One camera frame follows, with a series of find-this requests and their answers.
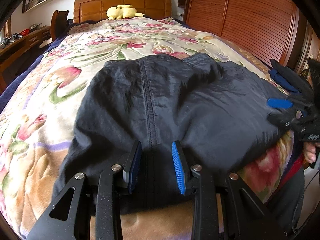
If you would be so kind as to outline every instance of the black jacket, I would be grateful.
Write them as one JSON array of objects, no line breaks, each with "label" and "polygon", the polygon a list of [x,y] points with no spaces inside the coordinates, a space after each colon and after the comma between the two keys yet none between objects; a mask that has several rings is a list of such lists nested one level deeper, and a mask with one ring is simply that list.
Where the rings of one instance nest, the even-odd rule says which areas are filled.
[{"label": "black jacket", "polygon": [[53,196],[77,172],[90,177],[109,169],[136,139],[143,150],[140,174],[122,212],[182,201],[174,140],[224,183],[227,171],[255,160],[281,136],[266,120],[275,111],[266,104],[270,97],[284,94],[245,67],[203,53],[108,61],[83,98]]}]

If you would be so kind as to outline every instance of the louvered wardrobe door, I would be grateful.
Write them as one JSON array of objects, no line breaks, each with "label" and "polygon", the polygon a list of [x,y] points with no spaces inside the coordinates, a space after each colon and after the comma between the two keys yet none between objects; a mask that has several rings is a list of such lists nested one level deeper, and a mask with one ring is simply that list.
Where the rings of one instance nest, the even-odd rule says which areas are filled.
[{"label": "louvered wardrobe door", "polygon": [[190,0],[186,23],[199,31],[221,35],[226,0]]},{"label": "louvered wardrobe door", "polygon": [[293,13],[291,0],[228,0],[221,37],[267,64],[271,58],[284,63]]}]

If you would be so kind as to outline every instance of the bed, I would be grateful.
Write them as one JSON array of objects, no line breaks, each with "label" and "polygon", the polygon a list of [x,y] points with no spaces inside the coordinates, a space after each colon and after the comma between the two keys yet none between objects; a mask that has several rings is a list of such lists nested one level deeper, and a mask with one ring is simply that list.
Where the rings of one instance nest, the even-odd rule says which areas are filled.
[{"label": "bed", "polygon": [[[132,4],[152,19],[106,20],[106,10],[118,4]],[[77,110],[91,79],[106,61],[162,53],[183,59],[202,52],[218,62],[231,60],[242,65],[287,94],[249,52],[213,34],[188,29],[170,16],[171,0],[75,1],[75,24],[44,53],[0,116],[2,225],[8,223],[24,239],[49,205],[59,166],[73,138]],[[239,171],[263,202],[284,183],[293,139],[293,133],[287,132]],[[124,238],[187,239],[192,216],[190,202],[124,215]],[[94,239],[94,218],[91,233]]]}]

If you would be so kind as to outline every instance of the human hand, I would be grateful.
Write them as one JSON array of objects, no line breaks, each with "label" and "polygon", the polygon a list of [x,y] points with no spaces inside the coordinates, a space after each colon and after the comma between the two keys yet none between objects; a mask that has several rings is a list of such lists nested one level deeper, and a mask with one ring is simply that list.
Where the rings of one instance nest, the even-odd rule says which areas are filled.
[{"label": "human hand", "polygon": [[303,144],[303,155],[308,163],[316,161],[316,147],[320,147],[320,143],[305,142]]}]

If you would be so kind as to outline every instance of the black cable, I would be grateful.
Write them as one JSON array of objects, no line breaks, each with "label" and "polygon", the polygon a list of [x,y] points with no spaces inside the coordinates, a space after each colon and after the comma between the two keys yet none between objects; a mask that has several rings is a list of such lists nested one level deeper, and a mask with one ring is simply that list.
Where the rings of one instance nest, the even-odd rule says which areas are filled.
[{"label": "black cable", "polygon": [[[295,208],[295,210],[294,210],[293,217],[292,217],[292,231],[294,232],[294,234],[295,234],[296,236],[297,236],[298,233],[299,233],[299,232],[297,232],[296,229],[294,228],[294,217],[296,216],[297,208],[298,208],[301,200],[303,199],[304,194],[305,194],[307,188],[309,187],[309,185],[310,185],[310,183],[313,181],[313,179],[316,177],[316,175],[319,173],[319,171],[320,171],[320,170],[318,170],[318,171],[316,172],[316,174],[312,177],[312,179],[310,180],[310,182],[308,183],[308,185],[305,187],[305,189],[304,189],[304,191],[303,191],[303,194],[302,194],[300,200],[298,201],[298,203],[297,203],[297,205],[296,205],[296,208]],[[305,225],[305,223],[298,229],[298,231],[301,231],[302,228],[304,227],[304,225]]]}]

